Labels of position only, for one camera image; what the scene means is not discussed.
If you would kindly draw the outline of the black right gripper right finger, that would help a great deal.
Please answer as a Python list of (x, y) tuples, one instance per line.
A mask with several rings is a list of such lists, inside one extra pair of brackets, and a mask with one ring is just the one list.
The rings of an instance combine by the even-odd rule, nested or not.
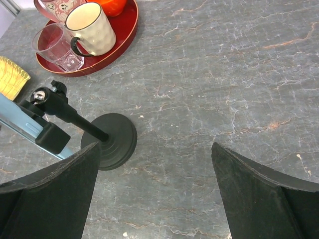
[(319, 185), (276, 171), (217, 142), (212, 164), (234, 239), (317, 239)]

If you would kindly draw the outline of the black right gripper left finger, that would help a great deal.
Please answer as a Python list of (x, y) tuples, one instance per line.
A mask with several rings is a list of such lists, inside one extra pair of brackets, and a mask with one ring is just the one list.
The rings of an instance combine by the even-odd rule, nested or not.
[(80, 239), (100, 166), (99, 143), (0, 186), (2, 239)]

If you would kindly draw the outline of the black phone stand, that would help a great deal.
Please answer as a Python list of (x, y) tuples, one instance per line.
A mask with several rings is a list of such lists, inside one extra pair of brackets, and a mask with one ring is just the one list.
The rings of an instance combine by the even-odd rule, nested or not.
[(70, 135), (52, 122), (46, 121), (44, 115), (56, 116), (66, 123), (71, 123), (84, 131), (81, 148), (99, 142), (101, 149), (100, 170), (109, 171), (122, 166), (132, 156), (137, 145), (137, 130), (129, 118), (122, 114), (104, 114), (87, 121), (69, 105), (67, 87), (59, 81), (51, 82), (52, 89), (36, 89), (30, 100), (19, 103), (20, 109), (43, 127), (35, 137), (35, 144), (55, 156), (67, 158), (63, 153)]

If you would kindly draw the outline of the smartphone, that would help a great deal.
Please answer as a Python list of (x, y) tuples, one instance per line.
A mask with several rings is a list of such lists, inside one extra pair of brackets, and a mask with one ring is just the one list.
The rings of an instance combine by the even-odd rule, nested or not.
[(26, 100), (17, 104), (0, 95), (1, 123), (60, 160), (71, 156), (66, 146), (70, 135), (43, 116), (44, 111)]

